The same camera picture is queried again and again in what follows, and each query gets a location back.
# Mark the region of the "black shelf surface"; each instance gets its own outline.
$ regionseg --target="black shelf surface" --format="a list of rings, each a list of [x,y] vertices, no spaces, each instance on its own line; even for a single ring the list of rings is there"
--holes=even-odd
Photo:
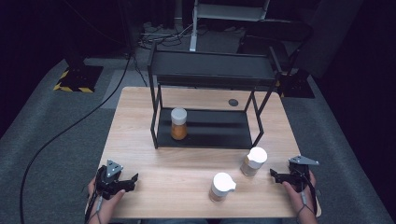
[[[171,111],[162,108],[158,123],[159,147],[215,147],[251,149],[248,117],[244,111],[187,110],[187,136],[174,140],[171,136]]]
[[[162,85],[256,87],[275,79],[264,55],[156,50],[150,69]]]

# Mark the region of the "glass jar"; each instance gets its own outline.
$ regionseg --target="glass jar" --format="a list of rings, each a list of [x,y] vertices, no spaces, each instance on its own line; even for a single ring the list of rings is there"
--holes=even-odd
[[[267,157],[267,152],[263,148],[253,147],[242,163],[242,173],[247,176],[254,176],[267,161]]]
[[[184,108],[174,108],[171,112],[171,135],[175,140],[182,140],[187,136],[187,111]]]
[[[228,192],[235,191],[236,183],[226,173],[218,173],[212,181],[209,191],[209,198],[213,202],[222,202],[225,200]]]

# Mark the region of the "black metal shelf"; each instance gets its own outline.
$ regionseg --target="black metal shelf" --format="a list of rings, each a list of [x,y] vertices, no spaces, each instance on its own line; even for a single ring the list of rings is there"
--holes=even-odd
[[[264,133],[260,114],[279,74],[273,71],[268,57],[264,55],[157,50],[154,43],[148,58],[148,78],[154,111],[150,130],[154,146],[255,147]],[[157,77],[157,95],[153,76]],[[188,135],[183,140],[174,140],[170,134],[173,108],[163,106],[161,85],[244,90],[250,91],[250,96],[244,110],[185,108],[188,113]],[[269,91],[258,106],[254,92],[260,86],[269,87]],[[250,106],[254,106],[260,130],[255,141],[252,141],[248,124],[247,111]]]

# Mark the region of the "wrist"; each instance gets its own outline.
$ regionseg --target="wrist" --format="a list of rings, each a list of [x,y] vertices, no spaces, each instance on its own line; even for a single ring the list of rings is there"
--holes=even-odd
[[[297,218],[300,220],[300,223],[318,223],[315,214],[312,212],[312,209],[308,206],[304,206],[302,210],[297,214]]]

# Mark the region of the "small black object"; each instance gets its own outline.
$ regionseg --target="small black object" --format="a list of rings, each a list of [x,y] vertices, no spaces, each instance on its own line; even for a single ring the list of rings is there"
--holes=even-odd
[[[289,163],[290,174],[278,174],[275,170],[270,169],[271,176],[276,183],[287,181],[296,187],[297,192],[301,192],[311,180],[308,164],[319,165],[319,162],[303,156],[297,156],[289,159]]]
[[[231,105],[231,106],[238,106],[238,101],[237,100],[235,100],[235,99],[230,99],[229,101],[228,101],[228,104],[229,105]]]
[[[111,177],[108,177],[106,173],[106,166],[103,165],[96,176],[96,190],[101,192],[104,199],[109,200],[111,195],[116,194],[122,189],[125,189],[126,192],[134,190],[138,174],[134,175],[130,180],[119,181],[121,171],[118,171]]]

